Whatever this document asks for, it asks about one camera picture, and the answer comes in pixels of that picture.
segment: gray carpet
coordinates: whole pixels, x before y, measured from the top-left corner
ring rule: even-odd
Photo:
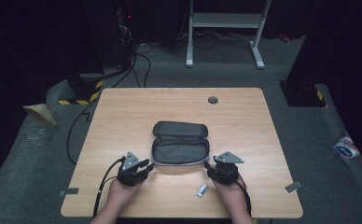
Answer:
[[[246,41],[220,41],[209,49],[195,48],[193,68],[185,67],[185,47],[157,44],[152,50],[147,45],[137,51],[151,62],[146,79],[148,88],[259,87],[263,90],[291,175],[303,185],[298,189],[303,217],[274,219],[272,223],[359,224],[362,223],[362,157],[345,163],[331,152],[346,130],[327,87],[317,85],[328,107],[289,107],[278,83],[286,80],[302,42],[303,39],[297,39],[286,44],[263,38],[259,49],[266,65],[264,70],[256,68]],[[202,48],[212,43],[196,41]],[[137,57],[135,71],[141,85],[147,68],[147,60]],[[121,77],[106,79],[104,87],[112,87]],[[75,168],[66,154],[67,135],[73,121],[86,107],[58,105],[57,97],[64,85],[65,81],[51,88],[46,101],[58,121],[57,126],[42,129],[32,117],[26,116],[0,171],[0,223],[89,223],[91,220],[90,217],[63,217],[60,213],[63,198],[58,194],[67,189]],[[133,73],[117,85],[117,88],[130,87],[137,87]],[[90,116],[94,108],[95,105],[87,111]],[[70,136],[74,160],[90,126],[86,117],[77,120]],[[230,223],[229,220],[119,220],[119,223],[181,222]]]

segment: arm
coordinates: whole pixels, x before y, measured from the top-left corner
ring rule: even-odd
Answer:
[[[119,212],[132,200],[143,182],[133,187],[126,187],[117,179],[114,179],[109,187],[107,202],[103,210],[91,221],[90,224],[115,223]]]
[[[243,185],[243,180],[239,177],[237,180]],[[214,185],[221,195],[222,202],[230,212],[230,218],[233,224],[254,224],[253,218],[247,213],[245,198],[242,190],[236,184],[221,185],[213,180]]]

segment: dark background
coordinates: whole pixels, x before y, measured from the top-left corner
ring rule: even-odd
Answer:
[[[362,1],[324,1],[312,27],[321,2],[272,0],[263,36],[276,38],[282,33],[292,39],[308,35],[296,61],[306,65],[306,69],[291,73],[296,82],[308,77],[312,82],[328,85],[343,123],[362,153]],[[174,34],[181,28],[180,18],[184,17],[184,1],[136,0],[134,3],[141,4],[134,8],[136,19],[133,22],[138,22],[140,17],[140,22],[133,25],[134,31],[174,43]],[[58,13],[75,15],[71,18],[79,20],[70,19],[70,29],[54,34],[43,0],[0,0],[0,167],[26,116],[21,107],[45,103],[48,89],[69,78],[70,74],[64,72],[60,60],[66,60],[78,73],[98,69],[94,64],[97,61],[95,47],[82,4],[81,0],[73,0],[57,5],[62,9]],[[232,4],[210,0],[208,5],[205,1],[196,1],[196,8],[205,11],[255,12],[261,7],[258,0],[233,0]],[[154,11],[176,12],[176,16],[150,13]],[[166,18],[169,16],[176,21],[169,21]],[[65,46],[64,58],[59,55],[61,50],[55,50],[59,42],[53,36],[67,36],[73,32],[79,32],[79,39],[60,44]],[[89,54],[84,54],[87,58],[81,60],[91,63],[75,60],[75,54],[83,52]]]

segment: round hole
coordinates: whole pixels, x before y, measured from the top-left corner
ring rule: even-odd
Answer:
[[[210,96],[208,98],[208,103],[215,105],[216,103],[218,103],[218,98],[216,98],[215,96]]]

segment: wooden table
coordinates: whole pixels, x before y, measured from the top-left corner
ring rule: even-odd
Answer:
[[[217,104],[208,98],[215,96]],[[131,151],[140,160],[150,158],[159,120],[202,123],[208,127],[213,156],[230,151],[244,159],[239,172],[248,186],[252,216],[262,218],[302,216],[283,150],[265,97],[256,88],[152,88],[103,90],[80,153],[62,214],[91,217],[97,189],[108,167]],[[116,175],[118,166],[109,176]],[[197,190],[209,189],[200,198]],[[106,202],[104,187],[99,211]],[[155,166],[121,217],[229,217],[202,165]]]

